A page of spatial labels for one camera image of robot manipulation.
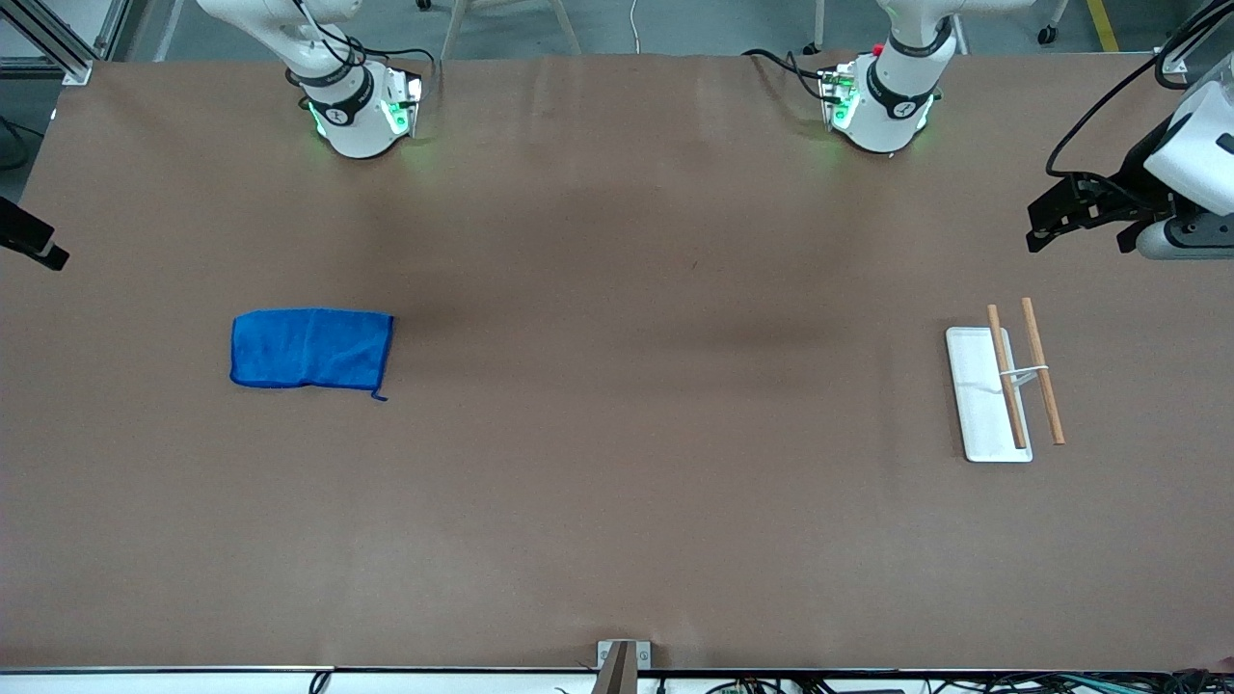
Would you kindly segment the metal table edge bracket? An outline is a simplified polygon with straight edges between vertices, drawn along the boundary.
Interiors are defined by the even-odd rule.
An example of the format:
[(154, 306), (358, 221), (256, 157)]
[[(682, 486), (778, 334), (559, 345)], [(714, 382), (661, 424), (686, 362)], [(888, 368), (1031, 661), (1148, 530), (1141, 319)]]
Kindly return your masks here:
[(649, 640), (601, 640), (598, 675), (591, 694), (638, 694), (639, 675), (652, 669)]

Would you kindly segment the beige stool legs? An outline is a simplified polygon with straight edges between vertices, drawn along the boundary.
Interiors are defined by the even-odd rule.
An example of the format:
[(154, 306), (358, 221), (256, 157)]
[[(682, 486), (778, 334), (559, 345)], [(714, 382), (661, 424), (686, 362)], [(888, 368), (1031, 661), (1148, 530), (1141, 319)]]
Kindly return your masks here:
[(563, 0), (453, 0), (453, 7), (450, 7), (450, 19), (448, 27), (445, 27), (445, 40), (443, 41), (441, 57), (450, 59), (450, 54), (453, 54), (460, 36), (463, 21), (466, 19), (468, 14), (478, 12), (478, 10), (516, 6), (524, 2), (545, 2), (550, 6), (552, 12), (555, 14), (558, 19), (558, 25), (566, 40), (570, 53), (582, 53), (580, 40), (578, 40), (578, 31), (575, 31), (573, 26), (573, 20), (569, 17)]

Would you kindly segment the blue microfibre towel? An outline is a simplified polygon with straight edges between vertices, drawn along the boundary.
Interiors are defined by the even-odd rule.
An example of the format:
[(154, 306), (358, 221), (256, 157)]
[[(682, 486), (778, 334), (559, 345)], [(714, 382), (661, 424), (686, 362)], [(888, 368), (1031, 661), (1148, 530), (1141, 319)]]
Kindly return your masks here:
[(322, 387), (366, 391), (378, 401), (395, 317), (339, 307), (265, 307), (230, 328), (230, 382), (253, 389)]

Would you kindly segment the white towel rack wooden bars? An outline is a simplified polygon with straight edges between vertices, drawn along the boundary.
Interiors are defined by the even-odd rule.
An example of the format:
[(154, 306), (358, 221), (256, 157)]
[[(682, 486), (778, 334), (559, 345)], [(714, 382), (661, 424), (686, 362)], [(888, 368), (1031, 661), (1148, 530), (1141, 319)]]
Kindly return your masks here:
[(1030, 296), (1021, 299), (1030, 361), (1013, 359), (1009, 333), (1000, 307), (986, 307), (983, 326), (951, 326), (944, 332), (951, 370), (965, 461), (970, 463), (1029, 463), (1034, 461), (1022, 390), (1037, 383), (1043, 396), (1053, 445), (1066, 445), (1053, 372), (1046, 363), (1043, 338)]

